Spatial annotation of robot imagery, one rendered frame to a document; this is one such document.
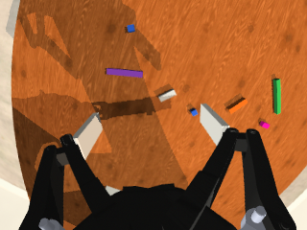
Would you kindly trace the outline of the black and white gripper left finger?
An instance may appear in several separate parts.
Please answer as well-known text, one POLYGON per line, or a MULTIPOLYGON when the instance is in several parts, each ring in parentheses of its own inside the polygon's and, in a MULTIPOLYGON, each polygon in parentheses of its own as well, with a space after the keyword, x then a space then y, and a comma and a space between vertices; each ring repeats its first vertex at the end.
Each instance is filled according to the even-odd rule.
POLYGON ((102 130, 99 112, 93 113, 73 136, 59 138, 61 148, 50 145, 44 149, 29 209, 18 230, 65 230, 63 182, 64 165, 68 164, 101 230, 132 230, 126 214, 84 160, 102 130))

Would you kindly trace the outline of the grey rod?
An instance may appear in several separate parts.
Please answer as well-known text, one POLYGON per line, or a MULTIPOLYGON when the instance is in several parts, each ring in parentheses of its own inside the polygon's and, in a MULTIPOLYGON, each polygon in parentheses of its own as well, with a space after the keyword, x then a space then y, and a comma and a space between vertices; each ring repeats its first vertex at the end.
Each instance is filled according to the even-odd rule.
POLYGON ((161 102, 163 102, 165 100, 168 100, 168 99, 174 97, 175 95, 176 95, 176 92, 175 92, 175 90, 173 88, 173 89, 171 89, 171 90, 169 90, 169 91, 159 95, 158 98, 160 99, 161 102))

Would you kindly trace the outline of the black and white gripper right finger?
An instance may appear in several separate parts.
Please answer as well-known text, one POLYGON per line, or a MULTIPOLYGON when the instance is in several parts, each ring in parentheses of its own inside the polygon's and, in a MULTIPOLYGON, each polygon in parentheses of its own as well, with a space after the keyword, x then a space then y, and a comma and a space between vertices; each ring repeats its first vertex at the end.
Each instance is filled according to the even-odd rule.
POLYGON ((193 230, 205 206, 211 208, 234 151, 242 152, 245 186, 246 214, 239 230, 296 230, 292 216, 278 195, 259 131, 248 128, 246 132, 239 132, 207 103, 201 103, 200 122, 217 147, 202 171, 197 172, 164 215, 162 230, 193 230))

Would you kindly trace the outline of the orange rod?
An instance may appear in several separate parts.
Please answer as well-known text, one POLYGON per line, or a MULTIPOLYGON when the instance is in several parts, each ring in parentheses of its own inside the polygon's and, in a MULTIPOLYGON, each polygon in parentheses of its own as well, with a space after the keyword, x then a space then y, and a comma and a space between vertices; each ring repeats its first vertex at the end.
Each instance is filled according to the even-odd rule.
POLYGON ((229 113, 233 113, 234 111, 236 111, 237 109, 239 109, 240 107, 242 107, 243 105, 245 105, 247 103, 248 103, 247 99, 245 99, 243 97, 238 102, 236 102, 233 105, 231 105, 230 107, 228 107, 227 110, 228 110, 229 113))

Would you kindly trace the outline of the small magenta block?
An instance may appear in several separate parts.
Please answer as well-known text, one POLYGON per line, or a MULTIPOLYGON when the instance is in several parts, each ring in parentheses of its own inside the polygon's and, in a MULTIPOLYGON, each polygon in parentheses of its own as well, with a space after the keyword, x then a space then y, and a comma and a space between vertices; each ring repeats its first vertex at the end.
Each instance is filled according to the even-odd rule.
POLYGON ((261 127, 265 127, 265 128, 269 128, 270 125, 268 123, 265 123, 265 122, 261 121, 260 126, 261 127))

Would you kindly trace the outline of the green rod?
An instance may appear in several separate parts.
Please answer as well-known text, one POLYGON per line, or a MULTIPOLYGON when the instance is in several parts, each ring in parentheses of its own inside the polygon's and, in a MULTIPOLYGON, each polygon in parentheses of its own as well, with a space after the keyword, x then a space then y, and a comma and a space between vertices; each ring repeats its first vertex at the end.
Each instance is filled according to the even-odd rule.
POLYGON ((274 93, 274 113, 281 113, 281 85, 280 79, 273 80, 273 93, 274 93))

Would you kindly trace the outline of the purple rod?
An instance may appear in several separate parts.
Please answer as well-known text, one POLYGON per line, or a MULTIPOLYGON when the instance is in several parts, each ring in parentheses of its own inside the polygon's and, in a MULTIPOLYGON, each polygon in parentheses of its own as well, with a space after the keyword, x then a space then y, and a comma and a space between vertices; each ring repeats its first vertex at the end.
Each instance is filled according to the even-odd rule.
POLYGON ((143 71, 128 70, 128 69, 117 69, 117 68, 107 68, 107 75, 117 75, 117 76, 127 76, 127 77, 143 77, 143 71))

